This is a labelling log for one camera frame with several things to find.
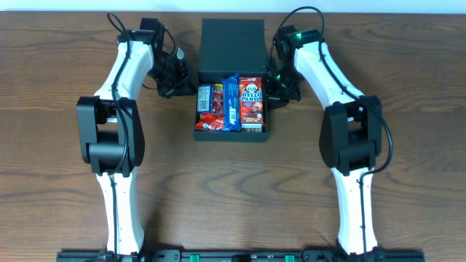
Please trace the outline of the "red Hello Panda box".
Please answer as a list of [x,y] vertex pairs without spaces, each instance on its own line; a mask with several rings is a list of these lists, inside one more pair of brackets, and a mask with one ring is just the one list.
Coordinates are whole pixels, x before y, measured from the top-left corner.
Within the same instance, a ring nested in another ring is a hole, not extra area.
[[264,127],[264,104],[261,77],[240,77],[240,121],[247,132],[261,132]]

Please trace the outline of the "small dark blue box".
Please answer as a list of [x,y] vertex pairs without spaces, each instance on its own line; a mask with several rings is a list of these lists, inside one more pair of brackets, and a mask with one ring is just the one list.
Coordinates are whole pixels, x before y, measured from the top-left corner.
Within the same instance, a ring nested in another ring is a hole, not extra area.
[[197,113],[207,114],[213,110],[213,85],[204,84],[198,86],[197,91]]

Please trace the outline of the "blue cookie wrapper pack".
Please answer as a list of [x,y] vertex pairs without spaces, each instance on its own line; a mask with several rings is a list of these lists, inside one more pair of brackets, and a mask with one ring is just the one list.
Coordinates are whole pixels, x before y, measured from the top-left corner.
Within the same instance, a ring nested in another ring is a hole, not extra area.
[[222,79],[225,132],[239,132],[241,130],[239,115],[239,77],[240,75],[236,73],[234,76]]

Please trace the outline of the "black gift box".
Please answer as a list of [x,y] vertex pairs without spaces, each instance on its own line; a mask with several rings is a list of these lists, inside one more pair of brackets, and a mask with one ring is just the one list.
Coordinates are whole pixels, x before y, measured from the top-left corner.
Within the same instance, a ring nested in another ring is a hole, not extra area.
[[266,76],[264,21],[204,18],[197,66],[198,84],[220,84],[222,79]]

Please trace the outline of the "red Hacks candy bag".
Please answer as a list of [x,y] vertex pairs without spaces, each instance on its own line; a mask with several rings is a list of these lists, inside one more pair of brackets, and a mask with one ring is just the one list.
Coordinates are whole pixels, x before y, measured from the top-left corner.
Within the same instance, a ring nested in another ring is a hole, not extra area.
[[195,125],[196,130],[223,131],[224,130],[224,90],[222,84],[213,85],[212,111],[201,113],[200,120]]

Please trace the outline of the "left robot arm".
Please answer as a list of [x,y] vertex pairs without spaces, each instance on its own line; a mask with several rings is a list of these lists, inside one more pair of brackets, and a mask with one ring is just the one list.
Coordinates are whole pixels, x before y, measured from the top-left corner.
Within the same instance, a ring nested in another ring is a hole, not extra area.
[[118,30],[117,57],[100,89],[76,104],[83,161],[90,165],[104,196],[108,223],[105,259],[138,259],[145,240],[137,204],[137,174],[145,154],[145,138],[137,99],[146,77],[159,96],[194,95],[183,51],[163,50],[170,32],[156,18],[144,17],[136,29],[125,28],[108,12]]

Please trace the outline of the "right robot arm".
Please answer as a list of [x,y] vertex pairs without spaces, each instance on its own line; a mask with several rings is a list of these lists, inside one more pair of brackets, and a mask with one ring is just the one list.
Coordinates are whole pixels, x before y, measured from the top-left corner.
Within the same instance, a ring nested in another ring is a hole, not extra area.
[[372,226],[371,181],[382,149],[382,107],[366,97],[343,74],[317,29],[280,26],[273,47],[281,60],[266,65],[267,101],[271,107],[300,100],[299,85],[309,83],[324,109],[319,149],[331,168],[339,198],[338,244],[354,258],[377,247]]

